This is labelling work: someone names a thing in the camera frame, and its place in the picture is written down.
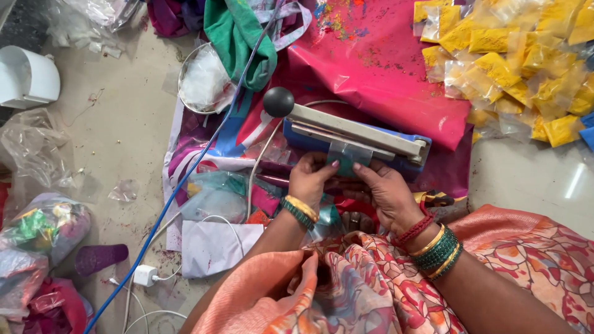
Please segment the impulse heat sealer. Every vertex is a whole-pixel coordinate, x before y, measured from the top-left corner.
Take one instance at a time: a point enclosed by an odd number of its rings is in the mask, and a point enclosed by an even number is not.
[[[423,171],[431,148],[431,139],[427,137],[398,133],[297,105],[292,94],[282,87],[265,94],[264,109],[269,114],[272,111],[272,116],[285,116],[283,135],[290,146],[328,152],[332,140],[340,140],[370,149],[374,159],[399,171],[407,182],[415,182]]]

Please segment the blue cable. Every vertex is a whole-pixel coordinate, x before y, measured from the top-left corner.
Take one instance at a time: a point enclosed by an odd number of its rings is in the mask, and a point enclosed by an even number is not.
[[[136,270],[136,267],[138,267],[138,265],[140,264],[140,260],[143,258],[144,253],[146,253],[147,248],[149,247],[149,243],[153,239],[154,234],[157,232],[157,229],[159,228],[159,225],[161,224],[161,220],[163,220],[165,213],[167,212],[167,210],[169,210],[169,206],[171,205],[171,202],[173,202],[175,195],[178,193],[179,189],[182,187],[182,185],[188,179],[188,177],[192,173],[192,171],[196,169],[196,167],[198,166],[198,164],[200,163],[200,161],[202,160],[204,155],[207,153],[210,146],[213,144],[214,140],[219,136],[219,132],[220,132],[221,128],[224,126],[225,122],[227,122],[227,120],[231,116],[231,113],[233,112],[233,107],[235,106],[235,101],[237,100],[237,97],[239,96],[239,91],[241,90],[241,85],[244,83],[245,76],[248,73],[249,66],[252,64],[252,61],[254,60],[256,51],[258,51],[258,48],[260,47],[260,43],[262,43],[264,36],[266,36],[266,32],[272,26],[274,19],[276,18],[276,15],[278,14],[279,9],[282,6],[282,3],[284,1],[285,0],[277,0],[276,6],[274,8],[274,14],[272,15],[272,17],[270,18],[270,21],[268,22],[268,24],[265,26],[264,30],[260,34],[260,37],[258,38],[258,41],[256,42],[256,45],[254,47],[254,50],[252,50],[252,53],[249,56],[249,60],[244,68],[244,72],[241,74],[241,77],[239,78],[239,82],[237,83],[237,90],[235,91],[235,94],[233,95],[233,99],[231,100],[231,105],[229,106],[229,111],[227,111],[227,113],[225,114],[225,118],[223,118],[223,122],[221,122],[221,125],[219,125],[219,127],[217,128],[217,131],[214,132],[212,138],[206,144],[206,147],[203,148],[202,152],[198,156],[198,159],[196,159],[194,164],[192,164],[192,167],[188,169],[188,172],[186,172],[184,177],[178,182],[178,186],[175,187],[175,189],[173,190],[173,193],[169,197],[169,200],[167,200],[167,203],[165,203],[165,207],[163,208],[163,211],[161,211],[161,214],[157,218],[157,221],[154,223],[153,229],[151,229],[150,233],[148,234],[147,240],[144,242],[144,245],[143,245],[142,249],[140,250],[138,257],[136,258],[136,261],[134,262],[134,264],[132,265],[132,267],[130,268],[128,273],[126,274],[126,277],[124,277],[124,279],[122,280],[122,282],[120,282],[118,287],[115,288],[115,290],[112,292],[112,294],[109,295],[109,297],[107,298],[105,303],[103,303],[103,305],[101,305],[101,307],[99,308],[97,313],[95,313],[95,316],[91,319],[91,321],[88,323],[87,327],[84,329],[83,334],[89,334],[89,332],[91,331],[91,328],[93,328],[93,326],[95,325],[95,323],[97,322],[97,320],[99,319],[101,314],[103,314],[103,312],[105,311],[107,306],[113,301],[115,296],[120,292],[120,290],[124,287],[126,282],[130,279],[130,277]]]

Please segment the black knob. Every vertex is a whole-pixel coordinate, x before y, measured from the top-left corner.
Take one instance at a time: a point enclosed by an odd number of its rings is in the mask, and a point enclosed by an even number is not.
[[[264,94],[264,110],[272,117],[288,116],[295,106],[293,94],[284,87],[274,87]]]

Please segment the purple plastic cup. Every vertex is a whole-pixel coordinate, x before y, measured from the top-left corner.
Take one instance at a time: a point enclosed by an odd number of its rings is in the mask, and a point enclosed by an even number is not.
[[[87,277],[127,258],[128,246],[124,244],[84,246],[76,254],[74,268]]]

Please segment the woman's right hand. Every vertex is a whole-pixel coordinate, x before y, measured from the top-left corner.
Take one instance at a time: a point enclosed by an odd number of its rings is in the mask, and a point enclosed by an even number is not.
[[[382,226],[398,237],[425,217],[402,175],[394,169],[372,160],[369,168],[355,163],[353,171],[365,184],[344,185],[345,197],[371,203]]]

